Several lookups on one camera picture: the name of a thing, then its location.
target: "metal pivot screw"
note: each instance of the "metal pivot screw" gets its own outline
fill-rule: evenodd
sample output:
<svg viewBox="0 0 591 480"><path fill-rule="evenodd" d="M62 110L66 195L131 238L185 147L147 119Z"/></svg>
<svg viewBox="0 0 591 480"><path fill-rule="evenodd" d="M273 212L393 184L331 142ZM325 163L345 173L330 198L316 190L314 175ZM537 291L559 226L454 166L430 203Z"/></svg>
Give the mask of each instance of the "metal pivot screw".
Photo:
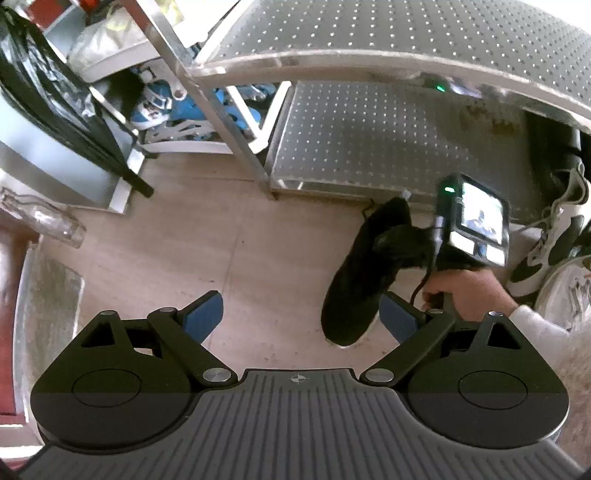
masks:
<svg viewBox="0 0 591 480"><path fill-rule="evenodd" d="M227 368L209 368L203 372L203 378L210 383L223 383L230 380L232 372Z"/></svg>
<svg viewBox="0 0 591 480"><path fill-rule="evenodd" d="M394 380L394 374L386 368L372 368L365 372L365 378L373 383L388 383Z"/></svg>

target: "glass bottle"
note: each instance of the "glass bottle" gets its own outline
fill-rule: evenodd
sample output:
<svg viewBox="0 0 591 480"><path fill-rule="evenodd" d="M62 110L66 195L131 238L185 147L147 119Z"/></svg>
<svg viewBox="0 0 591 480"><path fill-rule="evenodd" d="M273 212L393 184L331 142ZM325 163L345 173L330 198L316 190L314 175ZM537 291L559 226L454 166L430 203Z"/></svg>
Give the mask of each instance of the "glass bottle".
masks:
<svg viewBox="0 0 591 480"><path fill-rule="evenodd" d="M84 240L86 227L76 217L34 195L17 195L3 188L0 190L0 207L36 232L71 247L79 248Z"/></svg>

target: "black shoe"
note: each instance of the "black shoe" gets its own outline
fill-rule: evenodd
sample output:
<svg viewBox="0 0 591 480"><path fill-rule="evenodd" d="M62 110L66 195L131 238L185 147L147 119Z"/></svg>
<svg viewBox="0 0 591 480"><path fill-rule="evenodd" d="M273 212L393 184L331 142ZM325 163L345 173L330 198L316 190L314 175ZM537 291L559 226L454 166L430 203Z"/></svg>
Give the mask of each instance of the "black shoe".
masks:
<svg viewBox="0 0 591 480"><path fill-rule="evenodd" d="M408 203L402 198L390 200L371 214L324 298L324 336L342 347L357 342L369 329L378 312L379 299L394 282L398 270L420 266L416 253L408 252L409 247L423 252L427 238L424 231L412 227Z"/></svg>

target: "white sneaker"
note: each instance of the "white sneaker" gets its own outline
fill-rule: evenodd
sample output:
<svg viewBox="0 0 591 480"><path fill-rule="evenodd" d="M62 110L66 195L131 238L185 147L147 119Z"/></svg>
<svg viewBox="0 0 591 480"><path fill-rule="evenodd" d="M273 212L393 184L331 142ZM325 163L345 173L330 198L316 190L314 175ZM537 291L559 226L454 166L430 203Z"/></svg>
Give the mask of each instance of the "white sneaker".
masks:
<svg viewBox="0 0 591 480"><path fill-rule="evenodd" d="M570 170L566 192L554 201L550 215L536 222L542 223L540 240L511 273L507 290L520 303L535 303L549 270L569 257L591 219L591 185L583 177L582 170Z"/></svg>
<svg viewBox="0 0 591 480"><path fill-rule="evenodd" d="M569 332L591 317L591 255L560 264L548 276L535 302L545 320Z"/></svg>

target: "device screen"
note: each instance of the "device screen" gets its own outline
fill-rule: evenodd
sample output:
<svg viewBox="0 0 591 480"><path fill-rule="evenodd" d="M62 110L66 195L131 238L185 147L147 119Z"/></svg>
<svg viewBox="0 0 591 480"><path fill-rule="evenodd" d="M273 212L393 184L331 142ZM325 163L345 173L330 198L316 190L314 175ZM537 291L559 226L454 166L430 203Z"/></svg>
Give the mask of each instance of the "device screen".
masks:
<svg viewBox="0 0 591 480"><path fill-rule="evenodd" d="M498 198L470 184L462 185L462 226L502 243L503 205Z"/></svg>

